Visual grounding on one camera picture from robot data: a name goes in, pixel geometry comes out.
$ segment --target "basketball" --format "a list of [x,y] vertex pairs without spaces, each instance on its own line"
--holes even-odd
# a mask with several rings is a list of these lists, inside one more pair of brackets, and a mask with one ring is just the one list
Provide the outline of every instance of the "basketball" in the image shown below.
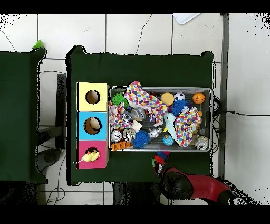
[[201,92],[198,92],[193,95],[192,100],[196,104],[202,104],[205,101],[205,95],[202,94]]

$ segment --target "polka dot fabric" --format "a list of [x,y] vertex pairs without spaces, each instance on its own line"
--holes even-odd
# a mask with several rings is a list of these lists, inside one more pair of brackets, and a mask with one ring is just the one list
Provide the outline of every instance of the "polka dot fabric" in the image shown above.
[[125,111],[124,102],[116,106],[109,101],[109,107],[110,107],[110,124],[113,129],[132,128],[132,122],[129,122],[128,120],[125,120],[123,118]]
[[142,107],[155,119],[155,126],[163,124],[168,106],[155,96],[145,92],[139,81],[132,82],[125,90],[124,97],[132,107]]
[[183,147],[189,145],[192,141],[192,128],[200,124],[201,121],[196,107],[187,109],[184,113],[178,115],[174,123],[178,145]]

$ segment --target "soccer ball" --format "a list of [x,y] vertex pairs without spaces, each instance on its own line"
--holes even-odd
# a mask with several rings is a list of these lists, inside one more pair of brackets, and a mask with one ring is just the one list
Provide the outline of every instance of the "soccer ball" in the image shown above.
[[178,92],[174,95],[174,98],[175,98],[175,101],[177,100],[185,100],[186,99],[186,96],[185,94],[183,94],[182,92]]

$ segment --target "gray bin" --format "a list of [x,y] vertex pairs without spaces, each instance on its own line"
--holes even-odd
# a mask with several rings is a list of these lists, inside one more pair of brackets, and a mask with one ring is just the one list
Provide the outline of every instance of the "gray bin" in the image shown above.
[[[208,148],[206,150],[197,150],[194,145],[188,145],[187,147],[180,147],[177,143],[174,143],[171,146],[166,146],[162,139],[166,134],[169,132],[162,132],[159,136],[155,139],[152,139],[144,148],[133,148],[129,147],[124,150],[117,150],[116,152],[120,151],[140,151],[140,152],[157,152],[157,151],[172,151],[172,152],[208,152],[211,150],[212,147],[212,112],[213,112],[213,93],[212,90],[209,88],[193,88],[193,87],[143,87],[144,91],[147,93],[149,92],[156,92],[156,93],[164,93],[170,92],[171,94],[176,94],[178,92],[183,92],[186,96],[186,101],[188,101],[193,107],[196,107],[198,110],[202,111],[202,122],[198,129],[198,134],[201,134],[209,139]],[[109,100],[118,92],[125,91],[125,87],[111,87],[109,90]],[[198,105],[195,104],[192,100],[193,94],[197,92],[202,92],[205,95],[205,101]],[[141,130],[145,130],[147,133],[149,129],[153,129],[154,122],[151,122],[148,117],[146,117],[142,122]],[[165,128],[165,121],[161,126],[162,130]],[[109,145],[111,142],[111,126],[109,125]]]

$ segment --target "green table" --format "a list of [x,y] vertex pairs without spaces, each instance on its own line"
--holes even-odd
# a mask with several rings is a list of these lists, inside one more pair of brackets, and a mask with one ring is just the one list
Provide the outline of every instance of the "green table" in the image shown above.
[[46,50],[0,52],[0,180],[46,183],[35,167],[37,70]]
[[[106,169],[76,169],[76,83],[100,82],[126,86],[139,80],[142,86],[212,88],[213,54],[116,55],[86,54],[74,46],[66,56],[68,105],[67,182],[157,182],[151,159],[154,152],[110,152]],[[172,152],[168,165],[190,174],[210,174],[210,152]]]

